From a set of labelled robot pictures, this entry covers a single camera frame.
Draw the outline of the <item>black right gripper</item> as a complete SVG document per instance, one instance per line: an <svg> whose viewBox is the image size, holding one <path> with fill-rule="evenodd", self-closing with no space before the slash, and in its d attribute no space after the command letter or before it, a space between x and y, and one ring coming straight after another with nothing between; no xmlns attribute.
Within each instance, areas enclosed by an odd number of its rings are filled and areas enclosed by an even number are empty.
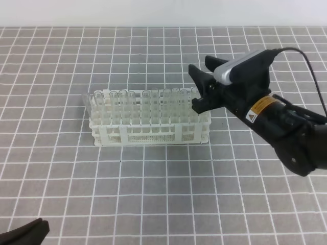
<svg viewBox="0 0 327 245"><path fill-rule="evenodd" d="M222 74L227 71L227 60L207 55L205 66L211 73ZM188 74L194 81L200 93L200 98L192 99L192 109L204 113L221 107L228 109L238 119L244 120L249 109L250 90L253 84L244 82L239 84L222 85L214 77L201 71L195 65L188 66Z"/></svg>

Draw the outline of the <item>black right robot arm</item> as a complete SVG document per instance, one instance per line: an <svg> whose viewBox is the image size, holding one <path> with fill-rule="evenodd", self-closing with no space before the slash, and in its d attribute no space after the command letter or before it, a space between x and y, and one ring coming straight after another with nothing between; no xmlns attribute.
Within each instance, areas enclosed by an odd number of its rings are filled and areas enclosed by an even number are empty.
<svg viewBox="0 0 327 245"><path fill-rule="evenodd" d="M200 93L200 98L192 100L192 108L198 114L226 108L269 143L288 170L305 177L326 169L326 117L272 95L273 55L264 51L240 64L206 56L211 72L226 68L225 79L190 64L188 73Z"/></svg>

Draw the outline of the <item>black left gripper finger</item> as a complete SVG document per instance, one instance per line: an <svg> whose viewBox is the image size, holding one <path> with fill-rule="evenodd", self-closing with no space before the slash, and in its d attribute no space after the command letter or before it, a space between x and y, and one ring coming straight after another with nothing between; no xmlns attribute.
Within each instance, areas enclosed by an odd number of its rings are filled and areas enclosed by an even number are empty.
<svg viewBox="0 0 327 245"><path fill-rule="evenodd" d="M1 234L1 245L40 245L49 233L49 222L38 218L22 227Z"/></svg>

